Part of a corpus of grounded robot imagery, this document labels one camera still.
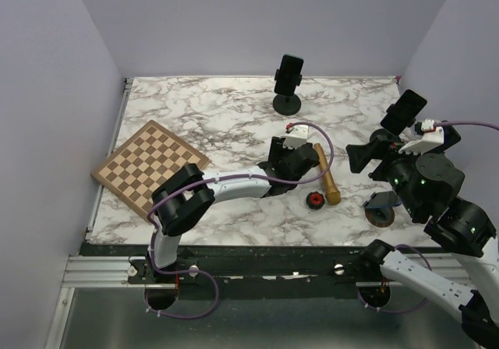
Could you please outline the black phone teal edge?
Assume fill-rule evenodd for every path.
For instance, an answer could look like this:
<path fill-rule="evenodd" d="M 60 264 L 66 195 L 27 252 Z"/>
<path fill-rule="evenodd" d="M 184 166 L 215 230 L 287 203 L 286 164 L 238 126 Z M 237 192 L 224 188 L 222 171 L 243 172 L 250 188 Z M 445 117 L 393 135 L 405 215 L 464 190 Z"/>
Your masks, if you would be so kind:
<path fill-rule="evenodd" d="M 280 67 L 274 75 L 274 92 L 290 97 L 301 83 L 304 60 L 294 55 L 283 55 Z"/>

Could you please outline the dark phone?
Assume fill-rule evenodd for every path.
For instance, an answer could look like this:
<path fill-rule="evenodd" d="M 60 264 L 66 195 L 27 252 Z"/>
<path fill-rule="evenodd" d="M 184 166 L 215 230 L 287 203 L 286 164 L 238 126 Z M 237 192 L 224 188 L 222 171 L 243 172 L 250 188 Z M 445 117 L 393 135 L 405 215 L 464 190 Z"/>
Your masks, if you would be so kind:
<path fill-rule="evenodd" d="M 375 192 L 371 197 L 363 204 L 365 209 L 383 209 L 392 208 L 400 206 L 402 202 L 399 200 L 398 196 L 392 191 L 386 192 Z"/>

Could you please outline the black round-base clamp stand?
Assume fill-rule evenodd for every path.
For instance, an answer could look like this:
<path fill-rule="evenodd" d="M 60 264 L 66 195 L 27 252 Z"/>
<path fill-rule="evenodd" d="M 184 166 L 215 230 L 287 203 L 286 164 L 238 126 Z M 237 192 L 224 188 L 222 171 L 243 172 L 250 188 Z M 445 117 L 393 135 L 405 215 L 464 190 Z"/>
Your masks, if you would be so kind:
<path fill-rule="evenodd" d="M 272 105 L 273 109 L 284 116 L 296 115 L 301 109 L 302 102 L 299 97 L 295 94 L 296 87 L 300 86 L 302 81 L 302 75 L 290 76 L 286 74 L 281 74 L 280 69 L 277 69 L 274 74 L 275 87 Z M 278 89 L 279 84 L 290 84 L 290 96 L 286 96 L 282 89 Z"/>

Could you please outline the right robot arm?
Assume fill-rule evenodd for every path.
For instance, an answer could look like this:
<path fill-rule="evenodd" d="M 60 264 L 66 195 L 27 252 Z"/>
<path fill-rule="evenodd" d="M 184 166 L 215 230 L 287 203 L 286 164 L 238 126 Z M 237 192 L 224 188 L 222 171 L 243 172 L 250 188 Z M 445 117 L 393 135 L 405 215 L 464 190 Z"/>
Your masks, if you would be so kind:
<path fill-rule="evenodd" d="M 364 145 L 348 145 L 350 170 L 360 173 L 378 160 L 370 173 L 387 182 L 412 222 L 467 272 L 471 287 L 424 268 L 388 243 L 375 240 L 356 262 L 367 280 L 384 277 L 411 288 L 438 304 L 461 324 L 465 334 L 484 348 L 498 346 L 498 234 L 487 213 L 459 197 L 465 175 L 444 151 L 459 142 L 454 122 L 426 120 L 421 138 L 403 143 L 397 132 L 375 132 Z"/>

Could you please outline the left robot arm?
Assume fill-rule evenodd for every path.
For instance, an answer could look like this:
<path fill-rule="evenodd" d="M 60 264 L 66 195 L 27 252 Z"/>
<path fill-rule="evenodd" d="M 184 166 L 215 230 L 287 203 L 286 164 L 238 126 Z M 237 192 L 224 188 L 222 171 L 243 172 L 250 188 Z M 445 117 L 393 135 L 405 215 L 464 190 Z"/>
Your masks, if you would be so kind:
<path fill-rule="evenodd" d="M 283 138 L 274 137 L 268 159 L 246 170 L 204 173 L 197 164 L 185 164 L 151 195 L 147 219 L 154 232 L 147 250 L 149 278 L 163 283 L 175 273 L 172 267 L 182 235 L 194 228 L 211 206 L 282 195 L 293 190 L 319 162 L 312 143 L 289 149 Z"/>

